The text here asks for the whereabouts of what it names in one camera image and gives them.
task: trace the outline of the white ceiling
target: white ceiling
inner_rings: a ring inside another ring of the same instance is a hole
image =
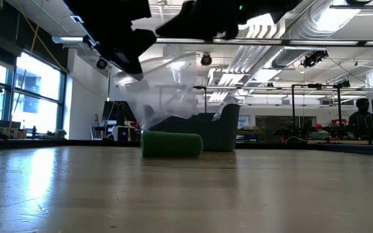
[[[16,5],[16,0],[6,0],[11,5],[19,8]],[[41,19],[38,19],[40,15],[40,6],[44,1],[43,9],[41,13]],[[289,12],[286,18],[286,24],[289,25],[313,0],[304,0],[294,11]],[[34,22],[39,22],[42,28],[47,30],[53,36],[83,36],[84,31],[79,24],[76,24],[70,20],[71,12],[64,5],[62,0],[18,0],[19,5],[23,9],[24,13]],[[179,10],[162,8],[159,9],[156,0],[149,0],[152,9],[152,18],[140,19],[133,22],[134,28],[146,28],[154,30],[163,22],[168,21],[172,18]],[[180,6],[183,0],[167,0],[170,6]],[[336,32],[333,39],[373,39],[373,17],[370,16],[357,16],[353,18],[344,28]],[[237,45],[171,45],[181,49],[184,52],[197,52],[197,72],[202,78],[205,78],[211,67],[216,66],[228,66],[234,58],[238,46]],[[160,57],[164,54],[164,48],[166,45],[156,44],[147,50],[141,57],[141,60],[149,58]],[[200,57],[204,52],[211,53],[213,57],[213,64],[211,67],[202,67],[199,64]],[[372,66],[373,65],[373,49],[364,48],[328,48],[328,52],[331,58],[337,60],[345,69],[352,71],[359,78],[364,78],[364,72],[371,70],[370,67],[363,67],[361,65]],[[354,66],[354,60],[358,61],[359,66]],[[324,83],[326,80],[330,80],[344,74],[345,71],[338,65],[330,60],[324,60],[316,68],[312,68],[302,74],[299,71],[283,71],[277,76],[280,77],[279,81],[288,83],[296,82],[320,82]],[[361,86],[363,83],[351,80],[351,85]]]

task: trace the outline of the desk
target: desk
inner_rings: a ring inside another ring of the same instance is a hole
[[[367,140],[308,140],[308,144],[346,144],[346,145],[369,145]]]
[[[107,132],[112,133],[112,127],[115,125],[107,125]],[[99,139],[103,139],[107,133],[105,134],[105,127],[104,126],[92,126],[93,131],[99,136]],[[129,127],[130,129],[130,140],[132,141],[140,141],[141,140],[141,129],[135,129],[133,127]]]
[[[266,133],[262,129],[254,129],[254,130],[239,129],[237,131],[237,135],[243,135],[244,136],[244,142],[247,141],[247,136],[248,135],[263,135],[264,136],[264,141],[266,141]]]

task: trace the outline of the green pool noodle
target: green pool noodle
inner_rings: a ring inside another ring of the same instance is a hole
[[[144,158],[199,157],[203,150],[201,136],[191,133],[143,131],[141,141]]]

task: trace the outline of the ceiling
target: ceiling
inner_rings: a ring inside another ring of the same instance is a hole
[[[17,0],[5,0],[17,9]],[[162,23],[174,17],[180,9],[183,0],[166,0],[166,6],[158,5],[156,0],[149,0],[152,17],[149,19],[140,19],[133,22],[133,28],[145,28],[154,30]],[[287,29],[298,20],[303,11],[314,3],[315,0],[304,0],[296,9],[288,12],[283,18],[283,24]],[[71,12],[64,5],[62,0],[18,0],[28,18],[39,23],[42,28],[53,36],[84,36],[84,30],[77,23],[70,19]],[[360,14],[373,14],[373,12],[360,12]],[[239,37],[244,37],[248,29],[240,31]],[[373,16],[356,16],[349,21],[342,29],[333,34],[332,39],[373,39]],[[75,45],[78,54],[87,63],[95,64],[95,53],[89,49],[83,49],[81,45]],[[211,68],[219,67],[225,69],[228,67],[239,49],[239,45],[163,45],[155,44],[147,50],[140,60],[166,56],[171,51],[196,52],[196,63],[198,80],[197,84],[206,84]],[[209,52],[212,56],[212,65],[203,67],[200,60],[204,52]],[[331,59],[336,61],[344,69],[356,75],[360,80],[351,78],[352,86],[364,86],[363,80],[365,73],[372,70],[373,67],[373,49],[365,48],[328,48]],[[305,73],[299,71],[299,67],[290,66],[289,69],[282,71],[276,77],[275,85],[290,86],[293,83],[325,83],[346,71],[330,59],[324,60],[314,68],[308,69]]]

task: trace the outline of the table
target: table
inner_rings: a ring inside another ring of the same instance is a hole
[[[248,135],[263,135],[264,136],[264,140],[266,140],[266,133],[262,129],[255,129],[255,130],[239,129],[237,131],[237,135],[244,135],[244,142],[247,142],[247,136]]]
[[[367,140],[308,140],[308,144],[349,144],[349,145],[369,145]]]

